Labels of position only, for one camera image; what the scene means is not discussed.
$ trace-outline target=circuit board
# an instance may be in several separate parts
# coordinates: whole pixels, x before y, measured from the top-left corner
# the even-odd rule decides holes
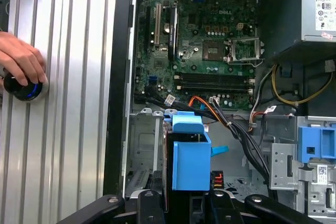
[[[174,6],[178,32],[175,57],[169,60]],[[215,96],[223,109],[250,109],[255,69],[228,64],[227,41],[253,37],[255,29],[254,0],[140,0],[135,93],[155,85],[163,98],[171,94],[188,103],[192,95]],[[237,45],[237,58],[255,53],[254,45]]]

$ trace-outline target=power supply unit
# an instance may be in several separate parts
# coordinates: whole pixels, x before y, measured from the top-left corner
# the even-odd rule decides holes
[[[263,57],[312,63],[336,53],[336,0],[259,0]]]

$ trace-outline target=orange wire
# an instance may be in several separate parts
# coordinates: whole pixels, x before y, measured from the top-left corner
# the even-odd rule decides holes
[[[211,113],[217,118],[217,120],[219,121],[219,122],[221,122],[224,126],[226,126],[225,125],[225,123],[221,120],[221,118],[217,115],[217,113],[216,113],[216,111],[211,107],[211,105],[209,104],[209,103],[207,103],[205,100],[203,100],[202,98],[200,98],[200,97],[197,97],[197,96],[193,96],[191,99],[190,99],[190,102],[189,102],[189,106],[192,106],[192,104],[193,104],[193,102],[194,102],[194,100],[199,100],[201,103],[203,103],[205,106],[207,106],[207,108],[211,111]]]
[[[262,115],[263,112],[262,111],[259,111],[259,112],[254,112],[253,115],[252,115],[252,122],[253,122],[253,119],[257,116],[257,115]],[[251,132],[253,130],[252,127],[248,128],[248,131],[247,132]]]

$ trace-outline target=black knob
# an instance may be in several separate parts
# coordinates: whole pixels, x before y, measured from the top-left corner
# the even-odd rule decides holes
[[[48,84],[41,82],[34,84],[28,79],[28,85],[22,86],[11,73],[8,73],[4,78],[4,88],[17,99],[28,102],[42,95],[43,91],[48,89]]]

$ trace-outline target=human hand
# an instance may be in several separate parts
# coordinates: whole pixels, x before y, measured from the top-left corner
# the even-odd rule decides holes
[[[0,65],[23,86],[28,85],[26,76],[35,84],[47,81],[39,50],[4,31],[0,31]]]

